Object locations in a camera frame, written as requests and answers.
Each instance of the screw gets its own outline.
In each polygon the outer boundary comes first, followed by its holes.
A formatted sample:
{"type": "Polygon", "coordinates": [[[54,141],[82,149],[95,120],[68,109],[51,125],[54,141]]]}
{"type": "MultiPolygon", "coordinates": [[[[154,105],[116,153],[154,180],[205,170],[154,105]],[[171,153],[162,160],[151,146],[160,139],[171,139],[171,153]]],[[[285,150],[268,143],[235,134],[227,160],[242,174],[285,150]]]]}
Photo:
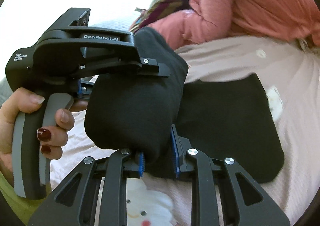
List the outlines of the screw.
{"type": "Polygon", "coordinates": [[[233,165],[235,163],[235,160],[233,158],[231,158],[231,157],[227,157],[226,158],[226,163],[228,165],[233,165]]]}
{"type": "Polygon", "coordinates": [[[91,164],[93,162],[93,158],[92,157],[86,157],[83,162],[88,165],[91,164]]]}
{"type": "Polygon", "coordinates": [[[130,154],[130,149],[121,149],[121,154],[123,155],[130,154]]]}
{"type": "Polygon", "coordinates": [[[195,156],[196,154],[198,154],[198,150],[196,150],[196,149],[189,149],[189,150],[188,150],[188,153],[189,153],[190,155],[192,155],[192,156],[195,156]]]}

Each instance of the red nail polish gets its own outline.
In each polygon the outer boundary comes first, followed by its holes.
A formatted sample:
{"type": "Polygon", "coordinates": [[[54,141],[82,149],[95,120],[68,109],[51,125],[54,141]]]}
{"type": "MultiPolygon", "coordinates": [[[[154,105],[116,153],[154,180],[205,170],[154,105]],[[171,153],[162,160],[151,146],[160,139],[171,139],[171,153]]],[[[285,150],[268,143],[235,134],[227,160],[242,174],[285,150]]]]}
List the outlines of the red nail polish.
{"type": "Polygon", "coordinates": [[[43,142],[48,142],[48,141],[50,141],[50,139],[51,139],[51,132],[50,132],[50,130],[44,129],[44,128],[39,128],[39,129],[37,130],[37,138],[38,138],[40,141],[43,141],[43,142]]]}
{"type": "Polygon", "coordinates": [[[42,145],[41,146],[41,153],[44,155],[48,155],[51,153],[51,148],[50,146],[42,145]]]}

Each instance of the striped fabric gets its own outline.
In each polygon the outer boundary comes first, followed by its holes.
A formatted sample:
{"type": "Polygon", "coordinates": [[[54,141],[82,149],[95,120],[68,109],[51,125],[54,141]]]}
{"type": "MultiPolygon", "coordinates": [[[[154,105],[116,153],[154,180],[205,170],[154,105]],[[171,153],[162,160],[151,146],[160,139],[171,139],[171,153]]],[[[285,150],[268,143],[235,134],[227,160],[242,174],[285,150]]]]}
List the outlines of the striped fabric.
{"type": "Polygon", "coordinates": [[[189,0],[153,0],[149,9],[142,10],[129,31],[135,33],[140,28],[183,9],[190,9],[189,0]]]}

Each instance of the black cloth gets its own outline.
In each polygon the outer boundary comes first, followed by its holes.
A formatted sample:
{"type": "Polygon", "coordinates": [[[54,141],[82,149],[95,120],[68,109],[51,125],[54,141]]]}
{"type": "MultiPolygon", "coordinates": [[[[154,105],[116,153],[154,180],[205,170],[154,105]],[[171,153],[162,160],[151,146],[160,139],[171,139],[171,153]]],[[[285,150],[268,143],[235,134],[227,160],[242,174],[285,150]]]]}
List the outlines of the black cloth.
{"type": "MultiPolygon", "coordinates": [[[[185,84],[175,125],[193,148],[215,159],[234,158],[258,183],[272,181],[283,167],[284,153],[256,74],[228,82],[185,84]]],[[[171,167],[169,156],[170,151],[146,171],[167,177],[161,167],[171,167]]]]}
{"type": "Polygon", "coordinates": [[[98,147],[140,149],[146,161],[153,162],[166,150],[170,140],[188,65],[150,27],[135,34],[135,45],[141,57],[165,63],[170,76],[99,75],[90,96],[84,127],[98,147]]]}

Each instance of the black sock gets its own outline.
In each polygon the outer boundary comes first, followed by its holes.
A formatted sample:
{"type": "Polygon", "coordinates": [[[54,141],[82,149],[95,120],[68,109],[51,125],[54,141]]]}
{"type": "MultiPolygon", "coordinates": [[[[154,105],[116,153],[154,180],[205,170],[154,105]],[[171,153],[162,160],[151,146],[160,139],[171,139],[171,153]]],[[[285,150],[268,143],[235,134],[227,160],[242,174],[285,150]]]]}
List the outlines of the black sock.
{"type": "Polygon", "coordinates": [[[150,163],[166,151],[188,65],[150,27],[135,34],[135,44],[140,57],[165,63],[170,76],[99,75],[90,96],[84,127],[99,148],[143,150],[150,163]]]}

